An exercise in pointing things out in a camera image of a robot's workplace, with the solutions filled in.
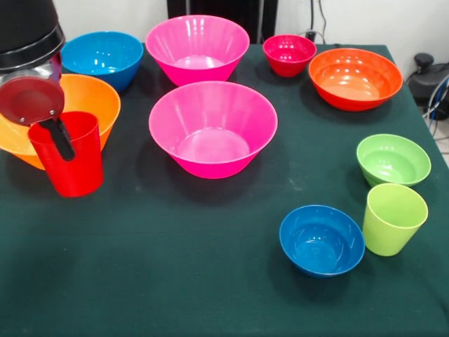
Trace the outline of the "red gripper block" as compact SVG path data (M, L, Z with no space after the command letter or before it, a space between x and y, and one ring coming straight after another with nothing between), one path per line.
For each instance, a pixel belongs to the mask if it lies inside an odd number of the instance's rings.
M38 77L19 77L1 87L1 114L22 126L41 122L65 161L75 158L69 133L61 118L64 92L58 82Z

